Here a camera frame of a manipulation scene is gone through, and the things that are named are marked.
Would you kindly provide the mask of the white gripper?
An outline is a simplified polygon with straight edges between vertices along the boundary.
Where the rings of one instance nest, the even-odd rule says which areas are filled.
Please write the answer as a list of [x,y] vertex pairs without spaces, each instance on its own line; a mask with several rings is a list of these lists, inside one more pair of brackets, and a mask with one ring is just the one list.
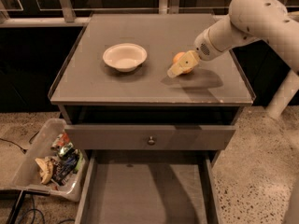
[[186,51],[176,63],[173,63],[170,66],[167,70],[167,75],[169,77],[177,77],[182,75],[182,73],[189,68],[193,69],[197,64],[199,64],[200,59],[204,61],[211,61],[221,55],[221,51],[214,47],[211,39],[209,38],[209,29],[205,29],[195,38],[194,47],[196,51]]

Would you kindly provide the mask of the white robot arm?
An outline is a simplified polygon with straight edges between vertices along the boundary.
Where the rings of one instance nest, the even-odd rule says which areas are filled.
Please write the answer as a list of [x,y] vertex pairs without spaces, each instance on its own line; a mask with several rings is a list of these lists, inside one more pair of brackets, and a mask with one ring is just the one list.
[[232,0],[227,15],[195,39],[204,61],[255,40],[289,67],[266,108],[248,108],[213,167],[223,224],[299,224],[299,26],[278,0]]

